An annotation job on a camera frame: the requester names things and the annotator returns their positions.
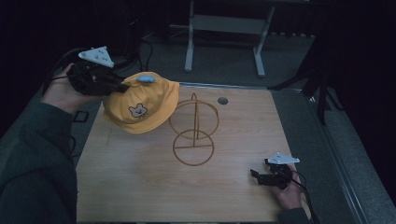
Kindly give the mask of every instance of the gray carpet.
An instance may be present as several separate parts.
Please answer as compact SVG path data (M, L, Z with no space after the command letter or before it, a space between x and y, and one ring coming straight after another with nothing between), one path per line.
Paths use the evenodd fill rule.
M147 33L153 47L148 70L179 82L265 88L279 84L295 75L313 38L269 35L262 52L266 77L256 75L252 55L252 39L223 43L208 41L207 35L197 34L192 71L184 72L187 42L185 33L175 32L168 42L155 34ZM141 48L143 62L149 57L150 46ZM130 76L137 66L119 71ZM287 90L273 91L276 108L293 155L301 159L298 170L306 177L311 188L314 209L322 224L348 223L396 223L396 210L365 154L359 137L347 115L330 105L325 119L327 126L319 124L315 115L317 104L304 97L298 90L305 80L293 84ZM26 107L21 117L1 139L0 147L15 142L21 124L26 120L39 94ZM81 110L90 113L86 123L75 123L74 154L84 147L98 103L85 105Z

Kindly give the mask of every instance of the person's right hand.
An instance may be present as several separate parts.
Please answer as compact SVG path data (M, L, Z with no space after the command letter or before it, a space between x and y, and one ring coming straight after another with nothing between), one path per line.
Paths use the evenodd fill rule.
M293 171L292 178L297 181L298 175L295 173L295 169L289 166L290 169ZM282 205L285 209L293 209L302 207L301 203L301 189L293 181L290 181L289 185L285 189L280 189L278 187L270 187L271 191L277 197L280 205Z

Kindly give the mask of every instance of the person's left hand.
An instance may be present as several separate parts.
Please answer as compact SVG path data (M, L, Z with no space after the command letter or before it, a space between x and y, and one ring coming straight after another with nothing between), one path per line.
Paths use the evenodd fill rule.
M59 75L58 78L51 81L47 91L44 93L41 103L54 105L69 114L75 114L76 111L88 102L99 100L100 96L84 95L71 86L67 78L67 71L73 64L70 63Z

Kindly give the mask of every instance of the table top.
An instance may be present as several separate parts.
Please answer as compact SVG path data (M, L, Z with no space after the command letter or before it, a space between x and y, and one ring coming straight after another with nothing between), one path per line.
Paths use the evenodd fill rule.
M179 101L189 101L194 93L202 101L198 104L202 132L195 141L175 130L193 128L196 104L174 112L170 120L175 130L166 121L140 134L104 120L100 107L77 166L78 221L276 220L280 205L249 171L269 174L264 159L277 152L291 155L271 92L181 86ZM228 104L220 104L220 97ZM195 147L175 149L174 154L174 144Z

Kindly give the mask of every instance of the background desk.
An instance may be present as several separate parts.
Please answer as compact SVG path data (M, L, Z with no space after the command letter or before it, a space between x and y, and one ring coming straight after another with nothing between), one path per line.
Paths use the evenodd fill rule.
M202 166L176 159L177 134L168 122L149 133L130 134L104 120L101 107L77 167L78 221L276 220L281 208L273 193L249 173L268 173L263 159L290 154L271 93L181 87L179 101L194 92L219 111L219 128L212 135L215 153ZM229 103L220 105L219 97ZM205 123L209 110L200 108ZM172 120L187 125L187 114L177 110Z

